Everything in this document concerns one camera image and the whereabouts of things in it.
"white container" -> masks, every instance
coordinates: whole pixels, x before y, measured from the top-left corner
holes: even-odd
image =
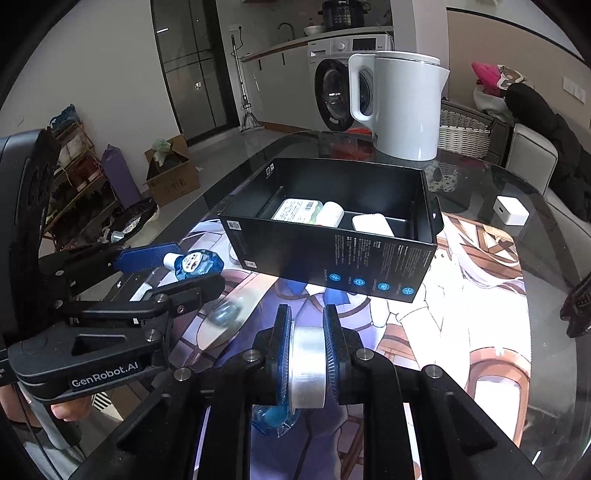
[[[498,196],[493,210],[505,225],[525,225],[530,216],[523,204],[513,197]]]
[[[381,213],[357,215],[353,217],[353,228],[356,232],[373,233],[374,235],[395,236],[388,225],[386,217]]]
[[[359,72],[374,79],[374,110],[360,108]],[[432,160],[437,156],[441,92],[449,70],[439,59],[418,53],[379,51],[349,58],[351,115],[374,133],[380,152],[404,160]]]

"person's hand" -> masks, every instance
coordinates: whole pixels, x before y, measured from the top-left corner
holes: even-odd
[[[64,421],[84,420],[92,408],[92,397],[78,398],[65,403],[51,406],[51,411],[57,419]]]

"wicker basket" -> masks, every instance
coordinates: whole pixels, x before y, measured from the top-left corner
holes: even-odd
[[[484,158],[491,144],[491,132],[481,121],[461,113],[441,110],[439,148],[474,158]]]

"blue bottle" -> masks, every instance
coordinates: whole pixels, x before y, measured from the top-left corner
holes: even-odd
[[[223,260],[215,252],[194,250],[187,255],[166,254],[164,266],[174,272],[177,280],[185,280],[207,273],[220,273],[223,270]]]

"floor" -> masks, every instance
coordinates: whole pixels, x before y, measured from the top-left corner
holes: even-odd
[[[199,169],[201,186],[177,200],[164,205],[156,220],[146,224],[140,233],[128,244],[143,247],[152,242],[178,215],[197,200],[204,192],[224,178],[234,168],[252,157],[255,153],[272,144],[285,134],[267,129],[258,129],[241,134],[238,129],[219,135],[217,138],[189,148],[191,161]],[[81,300],[102,300],[111,287],[119,280],[117,273],[80,295]]]

